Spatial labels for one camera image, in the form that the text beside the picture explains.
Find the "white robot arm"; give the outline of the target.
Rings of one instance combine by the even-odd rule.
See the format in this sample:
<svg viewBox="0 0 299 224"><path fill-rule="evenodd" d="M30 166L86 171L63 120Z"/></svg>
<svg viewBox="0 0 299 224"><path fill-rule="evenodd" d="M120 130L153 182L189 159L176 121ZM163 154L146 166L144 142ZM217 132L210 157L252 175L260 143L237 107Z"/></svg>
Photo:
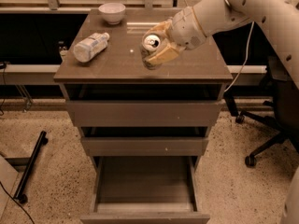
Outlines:
<svg viewBox="0 0 299 224"><path fill-rule="evenodd" d="M299 10L285 0L203 0L150 28L142 38L143 63L153 69L193 50L218 32L249 22L259 25L279 60L269 62L274 79L275 116L280 133L274 143L289 139L298 144L298 115L291 106L299 100Z"/></svg>

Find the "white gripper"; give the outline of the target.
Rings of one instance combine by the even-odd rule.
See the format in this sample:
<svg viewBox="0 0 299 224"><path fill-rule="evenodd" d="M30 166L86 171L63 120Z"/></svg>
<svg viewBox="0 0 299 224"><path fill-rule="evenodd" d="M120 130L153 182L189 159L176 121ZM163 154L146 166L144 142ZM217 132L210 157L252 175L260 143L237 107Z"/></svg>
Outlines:
<svg viewBox="0 0 299 224"><path fill-rule="evenodd" d="M199 15L199 7L185 7L171 20L151 27L145 35L155 34L160 37L161 44L164 41L171 43L162 45L160 49L147 56L145 61L150 65L167 63L175 60L184 48L193 50L204 44L206 33L200 24Z"/></svg>

